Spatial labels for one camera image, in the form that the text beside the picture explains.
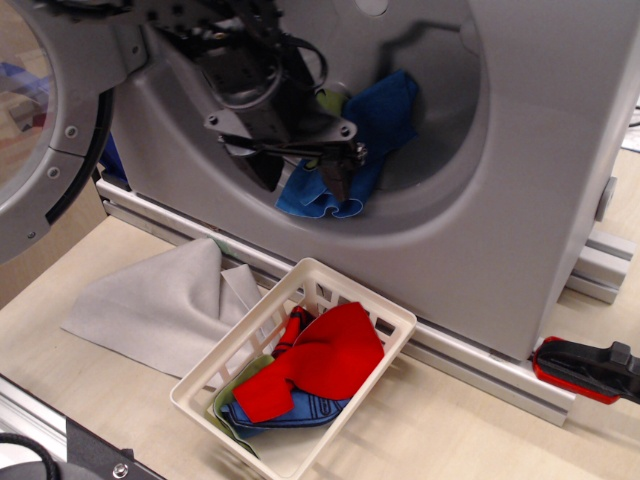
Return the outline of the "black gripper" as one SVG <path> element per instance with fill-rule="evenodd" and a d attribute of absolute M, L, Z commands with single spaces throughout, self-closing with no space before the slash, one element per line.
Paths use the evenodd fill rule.
<path fill-rule="evenodd" d="M 320 105 L 315 78 L 273 75 L 261 84 L 231 84 L 215 75 L 207 82 L 218 107 L 204 126 L 232 152 L 243 153 L 232 159 L 256 185 L 269 192 L 278 186 L 284 159 L 269 153 L 320 158 L 324 185 L 338 202 L 350 198 L 367 149 L 355 139 L 353 122 Z"/>

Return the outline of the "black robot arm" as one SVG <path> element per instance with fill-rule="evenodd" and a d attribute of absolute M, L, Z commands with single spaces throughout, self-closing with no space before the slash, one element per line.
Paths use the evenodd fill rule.
<path fill-rule="evenodd" d="M 265 190 L 276 188 L 288 158 L 311 160 L 339 201 L 350 196 L 367 150 L 354 123 L 317 95 L 325 56 L 282 30 L 273 1 L 43 1 L 74 22 L 149 26 L 203 74 L 219 108 L 205 125 L 236 166 Z"/>

